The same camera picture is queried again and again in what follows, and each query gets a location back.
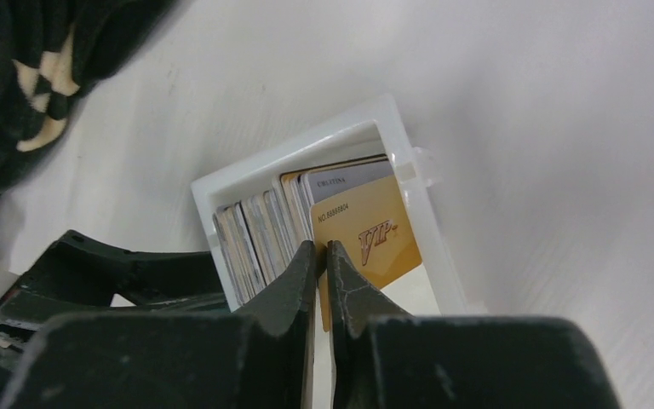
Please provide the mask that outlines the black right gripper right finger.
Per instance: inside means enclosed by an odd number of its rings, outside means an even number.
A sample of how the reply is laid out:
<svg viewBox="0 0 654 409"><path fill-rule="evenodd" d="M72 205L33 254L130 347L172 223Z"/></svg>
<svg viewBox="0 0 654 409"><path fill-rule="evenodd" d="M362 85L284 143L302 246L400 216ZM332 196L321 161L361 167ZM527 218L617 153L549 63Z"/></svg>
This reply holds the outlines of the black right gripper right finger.
<svg viewBox="0 0 654 409"><path fill-rule="evenodd" d="M326 249L331 346L335 362L334 408L379 408L382 391L375 323L409 313L371 284L353 265L343 244Z"/></svg>

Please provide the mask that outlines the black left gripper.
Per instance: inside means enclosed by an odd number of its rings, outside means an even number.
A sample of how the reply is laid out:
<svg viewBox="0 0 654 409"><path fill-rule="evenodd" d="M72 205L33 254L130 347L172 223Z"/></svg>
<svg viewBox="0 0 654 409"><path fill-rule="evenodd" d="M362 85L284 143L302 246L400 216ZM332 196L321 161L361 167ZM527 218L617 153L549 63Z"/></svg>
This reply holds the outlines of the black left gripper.
<svg viewBox="0 0 654 409"><path fill-rule="evenodd" d="M103 244L69 230L22 274L0 268L0 394L23 348L58 314L229 307L209 251L157 253Z"/></svg>

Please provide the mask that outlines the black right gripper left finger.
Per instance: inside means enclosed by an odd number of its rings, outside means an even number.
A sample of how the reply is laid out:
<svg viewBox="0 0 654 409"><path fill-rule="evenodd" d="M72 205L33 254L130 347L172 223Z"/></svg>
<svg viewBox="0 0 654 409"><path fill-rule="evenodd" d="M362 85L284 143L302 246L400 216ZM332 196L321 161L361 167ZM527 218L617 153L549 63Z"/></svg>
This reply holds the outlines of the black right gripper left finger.
<svg viewBox="0 0 654 409"><path fill-rule="evenodd" d="M236 408L309 408L312 399L317 250L298 247L287 268L236 311Z"/></svg>

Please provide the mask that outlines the gold VIP card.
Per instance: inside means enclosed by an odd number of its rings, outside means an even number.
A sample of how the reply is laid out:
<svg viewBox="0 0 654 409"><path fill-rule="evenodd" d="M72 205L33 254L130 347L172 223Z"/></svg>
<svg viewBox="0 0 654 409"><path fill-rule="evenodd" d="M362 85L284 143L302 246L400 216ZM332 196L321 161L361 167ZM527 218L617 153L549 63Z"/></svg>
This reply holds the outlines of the gold VIP card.
<svg viewBox="0 0 654 409"><path fill-rule="evenodd" d="M340 242L352 265L378 289L422 264L395 176L324 199L310 216L314 242Z"/></svg>

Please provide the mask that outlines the clear plastic card box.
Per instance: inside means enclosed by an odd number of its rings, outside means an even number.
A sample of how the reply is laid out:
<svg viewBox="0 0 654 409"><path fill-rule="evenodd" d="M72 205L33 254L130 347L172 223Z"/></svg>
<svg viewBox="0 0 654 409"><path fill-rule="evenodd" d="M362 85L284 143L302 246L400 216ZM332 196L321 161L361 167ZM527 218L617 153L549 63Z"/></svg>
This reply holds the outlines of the clear plastic card box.
<svg viewBox="0 0 654 409"><path fill-rule="evenodd" d="M192 196L231 310L237 309L239 302L213 223L216 210L267 190L276 175L288 170L379 153L386 154L393 167L439 312L455 315L468 311L445 230L429 194L440 182L437 155L411 142L391 95L380 95L192 182Z"/></svg>

